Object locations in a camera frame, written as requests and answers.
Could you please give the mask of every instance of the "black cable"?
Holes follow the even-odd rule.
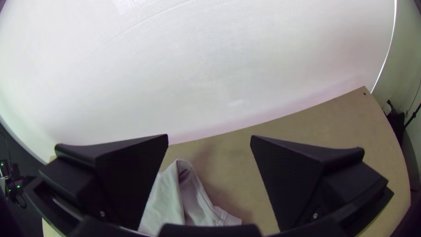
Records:
[[[14,199],[15,199],[16,203],[18,204],[18,206],[19,206],[20,208],[22,208],[22,209],[26,209],[26,207],[27,207],[26,200],[23,198],[22,194],[20,194],[20,196],[21,196],[21,198],[22,198],[22,200],[23,200],[23,202],[24,202],[24,204],[23,204],[23,205],[21,205],[21,203],[18,201],[18,199],[17,199],[16,197],[15,197]]]
[[[13,171],[13,168],[12,168],[12,156],[10,154],[10,146],[9,146],[9,143],[7,142],[7,138],[5,137],[5,135],[3,133],[0,132],[0,135],[4,138],[4,142],[6,143],[6,148],[7,148],[7,152],[8,152],[8,155],[9,155],[9,158],[8,158],[9,159],[9,168],[10,168],[11,171]]]
[[[411,106],[409,107],[409,109],[408,109],[408,110],[406,111],[406,113],[405,113],[405,118],[408,118],[408,113],[409,113],[409,111],[411,110],[412,105],[413,105],[413,104],[414,104],[414,102],[415,102],[415,99],[417,98],[418,92],[420,91],[420,86],[421,86],[421,79],[420,79],[420,84],[418,85],[418,90],[417,90],[417,93],[415,94],[414,100],[412,101]]]

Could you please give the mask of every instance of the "wooden board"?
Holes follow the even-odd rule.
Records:
[[[365,87],[270,122],[171,145],[161,170],[176,158],[190,160],[214,205],[243,223],[257,224],[263,235],[277,233],[275,215],[250,149],[254,134],[332,148],[363,147],[364,162],[389,180],[395,195],[361,236],[389,236],[410,206],[401,149]]]

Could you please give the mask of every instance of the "white fabric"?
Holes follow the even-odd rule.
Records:
[[[157,175],[138,231],[157,236],[165,223],[234,226],[241,220],[213,206],[190,162],[177,159]]]

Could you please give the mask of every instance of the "white wall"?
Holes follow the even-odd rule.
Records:
[[[42,159],[52,144],[255,125],[373,88],[393,0],[7,1],[0,115]]]
[[[421,79],[421,14],[413,0],[398,0],[395,33],[389,56],[373,96],[384,106],[390,98],[399,111],[409,109]],[[418,94],[412,112],[421,103]],[[421,171],[421,114],[407,127]]]

